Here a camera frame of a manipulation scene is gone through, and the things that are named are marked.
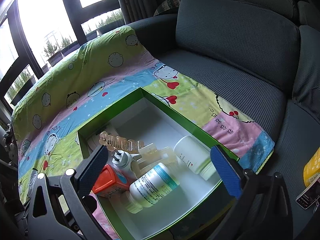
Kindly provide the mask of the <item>yellow packet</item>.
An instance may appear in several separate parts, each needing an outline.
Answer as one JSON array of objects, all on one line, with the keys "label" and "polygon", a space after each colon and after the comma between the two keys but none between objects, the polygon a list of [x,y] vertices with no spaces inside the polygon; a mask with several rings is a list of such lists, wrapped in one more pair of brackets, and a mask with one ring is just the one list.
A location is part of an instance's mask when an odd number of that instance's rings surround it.
[{"label": "yellow packet", "polygon": [[320,148],[314,153],[308,163],[304,166],[303,180],[305,187],[308,187],[319,175]]}]

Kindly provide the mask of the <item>dark grey sofa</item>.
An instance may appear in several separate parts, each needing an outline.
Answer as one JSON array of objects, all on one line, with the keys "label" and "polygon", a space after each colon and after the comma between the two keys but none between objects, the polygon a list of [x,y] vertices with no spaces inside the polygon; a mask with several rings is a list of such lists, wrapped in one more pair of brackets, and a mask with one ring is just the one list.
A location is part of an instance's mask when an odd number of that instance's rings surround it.
[{"label": "dark grey sofa", "polygon": [[127,21],[157,59],[207,86],[275,143],[262,173],[285,179],[296,239],[319,239],[319,212],[296,202],[319,148],[319,11],[310,0],[180,0]]}]

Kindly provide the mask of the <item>grey plush toy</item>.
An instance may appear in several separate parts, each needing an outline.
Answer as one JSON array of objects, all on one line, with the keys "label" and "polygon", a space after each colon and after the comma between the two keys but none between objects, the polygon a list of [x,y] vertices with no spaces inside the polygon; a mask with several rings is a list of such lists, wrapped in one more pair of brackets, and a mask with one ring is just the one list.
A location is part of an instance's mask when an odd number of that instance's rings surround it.
[{"label": "grey plush toy", "polygon": [[4,149],[8,153],[10,163],[9,165],[17,168],[18,164],[18,149],[13,132],[13,127],[11,123],[8,124],[8,129],[4,132],[2,136],[2,142],[4,144]]}]

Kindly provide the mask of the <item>white green-capped bottle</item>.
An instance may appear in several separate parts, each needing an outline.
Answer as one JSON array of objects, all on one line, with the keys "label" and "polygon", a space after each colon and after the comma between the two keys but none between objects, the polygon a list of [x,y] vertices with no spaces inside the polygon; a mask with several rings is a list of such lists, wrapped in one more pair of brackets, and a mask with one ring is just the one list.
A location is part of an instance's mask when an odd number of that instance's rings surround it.
[{"label": "white green-capped bottle", "polygon": [[210,152],[202,146],[194,137],[181,138],[174,147],[175,154],[194,174],[198,174],[204,180],[208,180],[215,172]]}]

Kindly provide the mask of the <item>colourful cartoon bed sheet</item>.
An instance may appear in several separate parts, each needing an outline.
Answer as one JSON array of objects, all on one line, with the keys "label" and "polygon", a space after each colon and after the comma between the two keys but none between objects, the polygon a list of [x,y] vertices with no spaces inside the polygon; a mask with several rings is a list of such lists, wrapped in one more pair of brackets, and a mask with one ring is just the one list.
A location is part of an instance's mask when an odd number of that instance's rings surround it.
[{"label": "colourful cartoon bed sheet", "polygon": [[17,103],[12,125],[18,145],[20,199],[30,198],[36,174],[58,175],[80,163],[76,131],[143,88],[199,128],[240,163],[258,172],[274,141],[250,117],[204,85],[161,63],[123,26],[62,59]]}]

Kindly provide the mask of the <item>white calcium tablet bottle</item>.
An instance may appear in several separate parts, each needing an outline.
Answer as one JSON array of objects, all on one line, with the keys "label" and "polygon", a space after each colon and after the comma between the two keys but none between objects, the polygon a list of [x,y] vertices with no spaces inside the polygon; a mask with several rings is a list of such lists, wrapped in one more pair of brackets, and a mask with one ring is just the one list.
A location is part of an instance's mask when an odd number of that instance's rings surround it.
[{"label": "white calcium tablet bottle", "polygon": [[180,181],[177,175],[177,163],[167,165],[158,163],[134,181],[128,191],[121,194],[120,202],[133,214],[152,207],[179,187]]}]

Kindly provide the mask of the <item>patterned cushion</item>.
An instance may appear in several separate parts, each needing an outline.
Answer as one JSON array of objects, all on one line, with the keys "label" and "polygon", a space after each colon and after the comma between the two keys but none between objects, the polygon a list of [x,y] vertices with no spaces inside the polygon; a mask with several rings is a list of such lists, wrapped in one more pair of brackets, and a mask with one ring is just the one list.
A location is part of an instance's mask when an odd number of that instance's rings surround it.
[{"label": "patterned cushion", "polygon": [[176,14],[181,0],[165,0],[155,11],[154,16]]}]

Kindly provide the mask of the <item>green cardboard box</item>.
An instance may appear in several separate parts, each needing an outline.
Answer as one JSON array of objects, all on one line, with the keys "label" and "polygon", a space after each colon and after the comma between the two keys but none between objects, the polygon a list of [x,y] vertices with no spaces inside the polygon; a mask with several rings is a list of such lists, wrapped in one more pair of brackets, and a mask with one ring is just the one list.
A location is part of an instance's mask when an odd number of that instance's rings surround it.
[{"label": "green cardboard box", "polygon": [[231,197],[210,160],[217,141],[142,88],[77,132],[84,158],[98,138],[100,160],[89,189],[121,239],[184,239],[220,218]]}]

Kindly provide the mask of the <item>black window frame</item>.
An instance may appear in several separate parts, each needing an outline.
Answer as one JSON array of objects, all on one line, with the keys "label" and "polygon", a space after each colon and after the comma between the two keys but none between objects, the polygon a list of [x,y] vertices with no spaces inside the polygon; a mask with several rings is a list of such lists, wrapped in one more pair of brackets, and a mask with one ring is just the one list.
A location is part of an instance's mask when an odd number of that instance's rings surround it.
[{"label": "black window frame", "polygon": [[123,22],[118,0],[1,0],[1,103],[11,111],[63,57]]}]

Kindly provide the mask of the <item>white plug adapter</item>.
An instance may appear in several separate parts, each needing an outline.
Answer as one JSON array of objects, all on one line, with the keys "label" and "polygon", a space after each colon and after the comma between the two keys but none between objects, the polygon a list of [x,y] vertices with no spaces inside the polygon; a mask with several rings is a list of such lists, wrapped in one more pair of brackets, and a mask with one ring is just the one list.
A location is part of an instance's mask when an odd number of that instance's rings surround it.
[{"label": "white plug adapter", "polygon": [[115,168],[126,172],[133,171],[132,165],[137,166],[137,161],[142,156],[140,154],[131,154],[123,150],[116,150],[113,154],[112,164]]}]

